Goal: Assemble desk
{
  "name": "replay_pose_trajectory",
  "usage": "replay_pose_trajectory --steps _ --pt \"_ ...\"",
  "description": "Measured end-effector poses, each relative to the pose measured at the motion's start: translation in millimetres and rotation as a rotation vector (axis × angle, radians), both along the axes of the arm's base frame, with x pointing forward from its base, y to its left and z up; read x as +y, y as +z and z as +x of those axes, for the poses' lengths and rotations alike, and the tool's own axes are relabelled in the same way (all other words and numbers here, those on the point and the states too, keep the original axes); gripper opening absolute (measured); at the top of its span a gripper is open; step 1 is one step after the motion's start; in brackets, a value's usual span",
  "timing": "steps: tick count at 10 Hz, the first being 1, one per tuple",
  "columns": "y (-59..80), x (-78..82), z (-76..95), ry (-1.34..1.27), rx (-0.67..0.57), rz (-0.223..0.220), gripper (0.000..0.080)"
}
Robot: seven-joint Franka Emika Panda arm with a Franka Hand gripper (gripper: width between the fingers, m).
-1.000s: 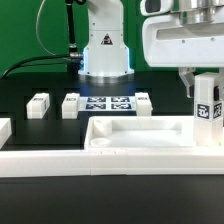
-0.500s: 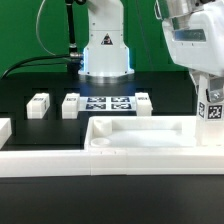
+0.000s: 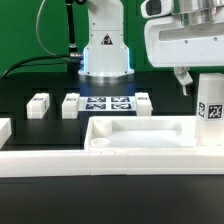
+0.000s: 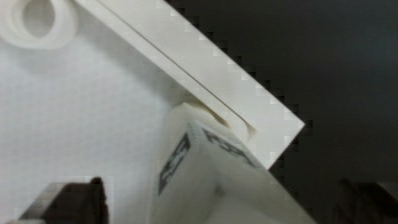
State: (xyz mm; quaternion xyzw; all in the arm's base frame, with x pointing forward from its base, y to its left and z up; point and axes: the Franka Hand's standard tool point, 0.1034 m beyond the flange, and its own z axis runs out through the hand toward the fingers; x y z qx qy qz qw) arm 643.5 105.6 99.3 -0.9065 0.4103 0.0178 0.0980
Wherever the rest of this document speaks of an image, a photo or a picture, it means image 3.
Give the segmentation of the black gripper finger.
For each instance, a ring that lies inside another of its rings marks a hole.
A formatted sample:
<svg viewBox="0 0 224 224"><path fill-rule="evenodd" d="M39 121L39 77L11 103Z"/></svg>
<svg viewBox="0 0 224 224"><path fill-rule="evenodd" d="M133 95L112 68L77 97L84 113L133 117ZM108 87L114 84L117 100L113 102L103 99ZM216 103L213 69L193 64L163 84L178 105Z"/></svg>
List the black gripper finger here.
<svg viewBox="0 0 224 224"><path fill-rule="evenodd" d="M179 83L182 85L183 94L185 96L189 96L192 92L191 87L193 84L193 79L191 78L189 74L189 68L188 67L175 67L174 68L174 74L179 81Z"/></svg>

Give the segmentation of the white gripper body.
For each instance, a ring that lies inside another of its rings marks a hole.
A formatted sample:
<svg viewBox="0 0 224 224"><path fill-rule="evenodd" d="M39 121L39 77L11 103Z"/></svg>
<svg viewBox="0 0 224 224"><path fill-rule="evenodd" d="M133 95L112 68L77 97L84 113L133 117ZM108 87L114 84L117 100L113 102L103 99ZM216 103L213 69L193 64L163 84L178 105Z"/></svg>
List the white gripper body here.
<svg viewBox="0 0 224 224"><path fill-rule="evenodd" d="M214 23L184 27L177 16L149 20L144 28L146 52L154 67L224 65L224 16Z"/></svg>

